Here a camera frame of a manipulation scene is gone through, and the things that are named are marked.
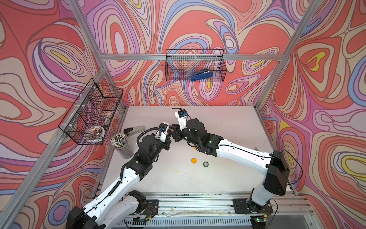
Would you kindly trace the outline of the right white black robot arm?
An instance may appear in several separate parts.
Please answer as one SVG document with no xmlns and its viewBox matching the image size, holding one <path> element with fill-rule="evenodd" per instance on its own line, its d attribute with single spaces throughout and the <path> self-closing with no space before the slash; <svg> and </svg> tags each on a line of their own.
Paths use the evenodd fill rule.
<svg viewBox="0 0 366 229">
<path fill-rule="evenodd" d="M 169 131 L 176 142 L 184 140 L 200 153 L 238 162 L 264 175 L 251 193 L 248 201 L 250 204 L 262 207 L 273 196 L 286 194 L 289 167 L 284 152 L 261 152 L 237 145 L 222 136 L 207 132 L 205 125 L 197 118 L 181 120 L 178 124 L 171 125 Z"/>
</svg>

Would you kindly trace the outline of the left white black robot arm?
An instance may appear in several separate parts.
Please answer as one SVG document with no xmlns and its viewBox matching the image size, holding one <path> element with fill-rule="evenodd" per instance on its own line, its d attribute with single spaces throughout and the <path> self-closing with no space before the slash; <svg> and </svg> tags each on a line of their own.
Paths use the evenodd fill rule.
<svg viewBox="0 0 366 229">
<path fill-rule="evenodd" d="M 169 150 L 171 135 L 162 133 L 138 136 L 138 151 L 123 165 L 118 178 L 84 207 L 73 208 L 67 217 L 67 229 L 111 229 L 120 220 L 145 211 L 146 196 L 134 187 L 150 172 L 160 152 Z"/>
</svg>

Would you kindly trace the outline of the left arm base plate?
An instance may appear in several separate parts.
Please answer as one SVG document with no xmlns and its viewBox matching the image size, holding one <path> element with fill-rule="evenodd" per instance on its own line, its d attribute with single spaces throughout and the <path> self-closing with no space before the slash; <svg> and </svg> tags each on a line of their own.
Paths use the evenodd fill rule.
<svg viewBox="0 0 366 229">
<path fill-rule="evenodd" d="M 147 199 L 139 202 L 137 210 L 134 212 L 135 215 L 157 215 L 159 209 L 158 199 Z"/>
</svg>

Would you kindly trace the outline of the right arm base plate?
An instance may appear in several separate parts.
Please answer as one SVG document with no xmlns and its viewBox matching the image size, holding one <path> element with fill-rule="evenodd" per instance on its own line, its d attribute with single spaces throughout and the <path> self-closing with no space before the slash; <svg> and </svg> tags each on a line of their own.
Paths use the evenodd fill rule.
<svg viewBox="0 0 366 229">
<path fill-rule="evenodd" d="M 247 198 L 234 198 L 232 202 L 231 207 L 234 208 L 236 214 L 271 215 L 274 212 L 269 200 L 264 206 L 260 206 Z"/>
</svg>

